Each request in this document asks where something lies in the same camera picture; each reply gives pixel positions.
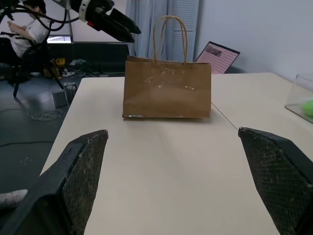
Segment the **yellow object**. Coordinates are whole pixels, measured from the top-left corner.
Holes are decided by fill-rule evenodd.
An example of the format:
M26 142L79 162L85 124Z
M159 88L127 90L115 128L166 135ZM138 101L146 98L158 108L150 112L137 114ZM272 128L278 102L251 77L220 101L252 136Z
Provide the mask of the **yellow object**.
M57 66L63 66L65 65L65 58L58 58L56 60Z

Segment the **green object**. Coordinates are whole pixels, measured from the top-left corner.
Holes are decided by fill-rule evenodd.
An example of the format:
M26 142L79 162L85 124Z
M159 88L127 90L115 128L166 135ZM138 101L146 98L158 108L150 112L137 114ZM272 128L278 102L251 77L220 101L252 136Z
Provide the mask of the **green object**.
M301 108L307 115L313 116L313 99L302 104Z

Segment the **white shirt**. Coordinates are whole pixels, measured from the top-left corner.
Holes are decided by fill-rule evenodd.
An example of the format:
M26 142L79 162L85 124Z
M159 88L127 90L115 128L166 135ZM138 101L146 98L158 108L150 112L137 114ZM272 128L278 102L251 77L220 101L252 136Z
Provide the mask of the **white shirt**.
M50 21L46 18L40 18L40 20L49 27ZM31 23L26 25L26 31L29 35L35 40L35 44L42 43L46 36L48 35L49 30L42 26L42 24L36 19ZM31 44L28 40L18 39L21 38L20 35L11 37L11 45L16 55L19 58L22 58L24 52L31 47Z

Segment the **gray floor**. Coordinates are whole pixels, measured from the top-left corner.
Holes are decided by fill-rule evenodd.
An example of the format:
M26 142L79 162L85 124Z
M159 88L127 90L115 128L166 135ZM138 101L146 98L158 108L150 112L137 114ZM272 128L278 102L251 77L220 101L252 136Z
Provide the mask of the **gray floor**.
M79 78L62 79L64 82L80 83ZM61 108L63 117L54 121L36 121L31 115L54 110L51 91L60 89L55 81L33 78L20 85L17 98L6 81L0 82L0 145L12 142L54 141L67 113ZM18 189L29 189L38 179L52 143L16 144L0 148L0 193Z

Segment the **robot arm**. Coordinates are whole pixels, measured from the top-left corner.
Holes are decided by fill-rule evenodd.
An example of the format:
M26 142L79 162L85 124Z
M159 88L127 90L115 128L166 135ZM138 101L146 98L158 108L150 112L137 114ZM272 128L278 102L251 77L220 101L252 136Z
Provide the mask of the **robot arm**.
M87 24L97 31L104 31L121 42L133 43L132 33L140 34L140 29L135 23L123 13L113 9L112 0L53 0L66 10L73 9L79 13L79 19L88 22ZM11 13L22 12L14 10L16 0L0 0L1 16Z

